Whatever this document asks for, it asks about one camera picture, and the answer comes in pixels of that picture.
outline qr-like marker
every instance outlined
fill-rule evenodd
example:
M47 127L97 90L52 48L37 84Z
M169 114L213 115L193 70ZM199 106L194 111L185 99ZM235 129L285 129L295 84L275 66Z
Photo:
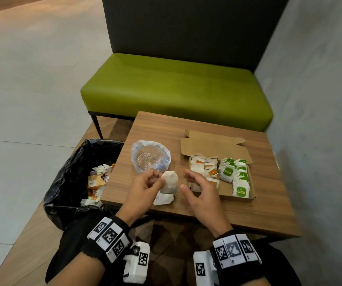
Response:
M229 256L232 258L242 254L237 242L231 242L226 244L226 248L229 251Z
M113 252L118 257L123 251L123 249L124 249L124 245L122 241L119 240L118 243L116 243L115 246L113 247Z
M147 265L148 254L146 253L139 253L139 261L138 265L146 266Z
M104 222L100 222L93 231L99 233L100 231L102 231L102 229L106 226L106 223Z
M102 235L102 238L110 244L117 235L118 234L112 228L108 228L107 231Z
M196 264L196 274L198 276L205 276L204 263L195 263L195 264Z
M217 257L219 258L220 261L228 259L228 255L226 253L225 247L224 246L219 246L216 248L216 253Z
M246 254L254 253L252 245L250 245L250 242L248 240L240 240L240 243Z

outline left hand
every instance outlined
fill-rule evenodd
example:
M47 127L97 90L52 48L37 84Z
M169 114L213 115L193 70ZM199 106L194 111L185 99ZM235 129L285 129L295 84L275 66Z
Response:
M129 226L141 218L151 208L157 193L165 183L161 176L162 173L154 169L137 175L116 216Z

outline trash bin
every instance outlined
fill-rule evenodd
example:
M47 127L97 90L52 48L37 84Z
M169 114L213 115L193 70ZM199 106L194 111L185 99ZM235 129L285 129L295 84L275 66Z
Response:
M66 161L44 197L44 210L56 227L64 230L69 223L88 214L108 211L104 206L81 207L80 202L88 197L88 176L92 168L115 163L123 144L116 140L85 139Z

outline gray tile floor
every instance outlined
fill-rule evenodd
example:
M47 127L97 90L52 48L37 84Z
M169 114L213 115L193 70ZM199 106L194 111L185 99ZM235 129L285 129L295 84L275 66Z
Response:
M79 91L110 54L101 0L0 11L0 264L90 125Z

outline green seat cushion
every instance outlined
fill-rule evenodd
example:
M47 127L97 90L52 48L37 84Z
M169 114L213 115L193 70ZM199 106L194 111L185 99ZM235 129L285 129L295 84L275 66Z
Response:
M82 87L88 111L139 110L262 131L273 112L245 69L114 53Z

